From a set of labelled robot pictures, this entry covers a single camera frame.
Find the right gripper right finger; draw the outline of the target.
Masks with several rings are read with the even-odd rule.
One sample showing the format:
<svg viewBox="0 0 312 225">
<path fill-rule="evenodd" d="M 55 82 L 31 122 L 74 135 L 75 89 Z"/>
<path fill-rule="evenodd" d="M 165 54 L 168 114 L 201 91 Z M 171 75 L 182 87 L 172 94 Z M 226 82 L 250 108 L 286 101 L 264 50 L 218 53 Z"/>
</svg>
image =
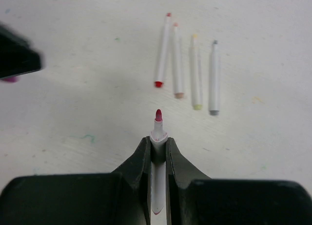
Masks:
<svg viewBox="0 0 312 225">
<path fill-rule="evenodd" d="M 309 225 L 312 199 L 294 181 L 212 179 L 166 142 L 169 225 Z"/>
</svg>

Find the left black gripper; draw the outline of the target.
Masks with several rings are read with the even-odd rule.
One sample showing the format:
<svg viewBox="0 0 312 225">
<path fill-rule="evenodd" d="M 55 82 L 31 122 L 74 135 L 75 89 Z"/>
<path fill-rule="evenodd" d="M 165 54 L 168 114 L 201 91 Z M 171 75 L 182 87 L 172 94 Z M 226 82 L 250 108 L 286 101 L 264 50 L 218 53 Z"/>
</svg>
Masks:
<svg viewBox="0 0 312 225">
<path fill-rule="evenodd" d="M 42 55 L 17 31 L 0 25 L 0 79 L 16 80 L 18 76 L 40 71 Z"/>
</svg>

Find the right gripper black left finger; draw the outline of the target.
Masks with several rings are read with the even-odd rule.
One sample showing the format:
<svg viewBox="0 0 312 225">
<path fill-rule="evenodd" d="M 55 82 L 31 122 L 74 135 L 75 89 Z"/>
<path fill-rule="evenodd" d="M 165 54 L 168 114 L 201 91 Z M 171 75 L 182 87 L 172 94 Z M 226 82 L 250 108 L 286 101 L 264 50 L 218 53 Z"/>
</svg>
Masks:
<svg viewBox="0 0 312 225">
<path fill-rule="evenodd" d="M 0 195 L 3 225 L 148 225 L 151 143 L 110 173 L 17 177 Z"/>
</svg>

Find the white pen magenta tip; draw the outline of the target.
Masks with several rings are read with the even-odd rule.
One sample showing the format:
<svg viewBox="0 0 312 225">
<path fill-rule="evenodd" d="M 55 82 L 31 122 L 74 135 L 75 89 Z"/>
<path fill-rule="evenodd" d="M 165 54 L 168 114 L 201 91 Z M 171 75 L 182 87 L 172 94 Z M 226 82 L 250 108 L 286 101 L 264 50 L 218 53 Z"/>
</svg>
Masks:
<svg viewBox="0 0 312 225">
<path fill-rule="evenodd" d="M 151 209 L 157 215 L 165 206 L 166 194 L 166 142 L 168 133 L 163 129 L 160 109 L 156 111 L 154 128 L 150 132 L 151 142 Z"/>
</svg>

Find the white pen grey tip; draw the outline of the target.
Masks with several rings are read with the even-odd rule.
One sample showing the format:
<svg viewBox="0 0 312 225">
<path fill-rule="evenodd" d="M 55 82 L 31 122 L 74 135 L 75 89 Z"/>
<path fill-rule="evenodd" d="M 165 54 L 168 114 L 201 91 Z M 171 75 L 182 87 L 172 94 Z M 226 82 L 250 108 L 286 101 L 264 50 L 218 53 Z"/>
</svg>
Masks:
<svg viewBox="0 0 312 225">
<path fill-rule="evenodd" d="M 214 40 L 209 65 L 209 113 L 218 116 L 220 111 L 220 59 L 219 44 Z"/>
</svg>

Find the white pen red tip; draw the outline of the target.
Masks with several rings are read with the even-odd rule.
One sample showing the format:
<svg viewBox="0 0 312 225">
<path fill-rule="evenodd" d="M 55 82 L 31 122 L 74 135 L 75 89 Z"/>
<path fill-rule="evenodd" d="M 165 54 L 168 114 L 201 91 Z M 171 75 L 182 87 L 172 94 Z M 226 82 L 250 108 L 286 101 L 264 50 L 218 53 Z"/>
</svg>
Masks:
<svg viewBox="0 0 312 225">
<path fill-rule="evenodd" d="M 169 49 L 169 36 L 170 36 L 170 26 L 171 26 L 172 14 L 169 12 L 166 14 L 164 19 L 164 25 L 161 30 L 158 56 L 156 62 L 156 71 L 154 86 L 156 88 L 161 88 L 164 84 L 166 70 L 167 70 L 167 58 Z"/>
</svg>

